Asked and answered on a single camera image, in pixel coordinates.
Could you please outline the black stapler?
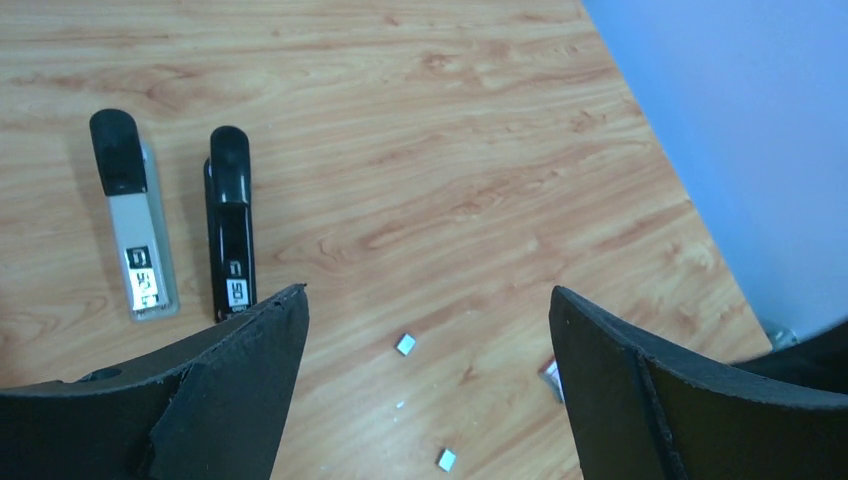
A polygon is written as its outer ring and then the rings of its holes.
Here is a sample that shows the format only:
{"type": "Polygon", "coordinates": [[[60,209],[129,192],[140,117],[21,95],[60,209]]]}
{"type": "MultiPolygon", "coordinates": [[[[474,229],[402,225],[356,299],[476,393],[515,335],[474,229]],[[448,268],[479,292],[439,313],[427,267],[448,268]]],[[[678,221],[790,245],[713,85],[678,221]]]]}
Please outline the black stapler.
{"type": "Polygon", "coordinates": [[[216,128],[203,166],[214,319],[257,303],[249,139],[235,126],[216,128]]]}

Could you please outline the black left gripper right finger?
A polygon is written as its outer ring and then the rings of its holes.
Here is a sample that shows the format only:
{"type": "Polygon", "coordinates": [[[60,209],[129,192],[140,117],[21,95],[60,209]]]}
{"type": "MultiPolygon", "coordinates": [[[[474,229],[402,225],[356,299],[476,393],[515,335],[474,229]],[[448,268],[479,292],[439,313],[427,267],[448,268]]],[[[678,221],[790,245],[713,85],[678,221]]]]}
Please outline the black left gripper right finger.
{"type": "Polygon", "coordinates": [[[587,479],[843,479],[847,393],[773,380],[552,291],[549,325],[587,479]]]}

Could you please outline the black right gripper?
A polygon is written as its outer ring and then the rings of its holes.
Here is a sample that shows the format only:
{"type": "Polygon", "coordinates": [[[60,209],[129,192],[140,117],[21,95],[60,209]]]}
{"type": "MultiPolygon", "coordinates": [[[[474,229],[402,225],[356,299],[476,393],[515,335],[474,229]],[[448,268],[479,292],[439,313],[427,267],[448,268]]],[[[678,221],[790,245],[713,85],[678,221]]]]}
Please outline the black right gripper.
{"type": "Polygon", "coordinates": [[[773,380],[846,394],[847,322],[789,348],[733,366],[773,380]]]}

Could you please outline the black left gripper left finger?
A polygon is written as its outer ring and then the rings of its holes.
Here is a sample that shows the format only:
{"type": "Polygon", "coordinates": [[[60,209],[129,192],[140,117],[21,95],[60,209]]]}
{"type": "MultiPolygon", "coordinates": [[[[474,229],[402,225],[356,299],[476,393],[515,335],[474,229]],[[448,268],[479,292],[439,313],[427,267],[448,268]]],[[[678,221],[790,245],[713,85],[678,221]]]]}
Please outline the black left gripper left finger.
{"type": "Polygon", "coordinates": [[[309,328],[294,284],[75,382],[1,392],[5,479],[267,479],[309,328]]]}

